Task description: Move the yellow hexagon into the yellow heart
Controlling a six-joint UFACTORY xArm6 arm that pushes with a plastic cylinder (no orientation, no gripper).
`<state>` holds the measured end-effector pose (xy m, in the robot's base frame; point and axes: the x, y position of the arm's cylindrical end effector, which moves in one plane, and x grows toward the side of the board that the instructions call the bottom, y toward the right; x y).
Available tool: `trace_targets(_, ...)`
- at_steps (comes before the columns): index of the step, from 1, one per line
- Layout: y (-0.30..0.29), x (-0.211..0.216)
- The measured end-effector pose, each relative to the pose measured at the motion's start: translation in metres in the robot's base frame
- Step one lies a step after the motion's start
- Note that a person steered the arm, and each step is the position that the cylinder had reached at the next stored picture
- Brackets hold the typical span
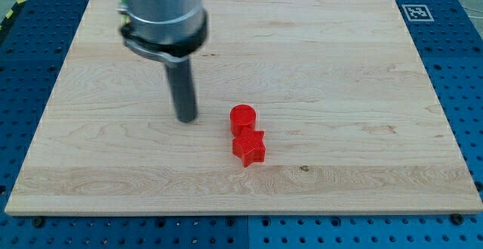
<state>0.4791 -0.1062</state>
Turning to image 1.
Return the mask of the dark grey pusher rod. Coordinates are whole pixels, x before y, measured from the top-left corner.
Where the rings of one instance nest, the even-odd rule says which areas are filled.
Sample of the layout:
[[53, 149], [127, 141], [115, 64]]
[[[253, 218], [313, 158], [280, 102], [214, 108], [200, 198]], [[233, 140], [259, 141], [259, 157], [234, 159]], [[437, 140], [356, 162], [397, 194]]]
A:
[[165, 64], [168, 84], [177, 120], [182, 123], [194, 121], [198, 115], [195, 85], [189, 57]]

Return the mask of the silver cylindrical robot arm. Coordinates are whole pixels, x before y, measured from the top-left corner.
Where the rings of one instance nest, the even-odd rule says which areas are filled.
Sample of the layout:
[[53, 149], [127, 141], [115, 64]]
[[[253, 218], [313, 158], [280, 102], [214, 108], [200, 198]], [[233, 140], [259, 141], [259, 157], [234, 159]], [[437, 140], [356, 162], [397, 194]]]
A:
[[124, 46], [163, 63], [178, 121], [198, 115], [189, 55], [208, 34], [208, 13], [202, 0], [122, 0], [118, 12], [128, 22], [120, 27]]

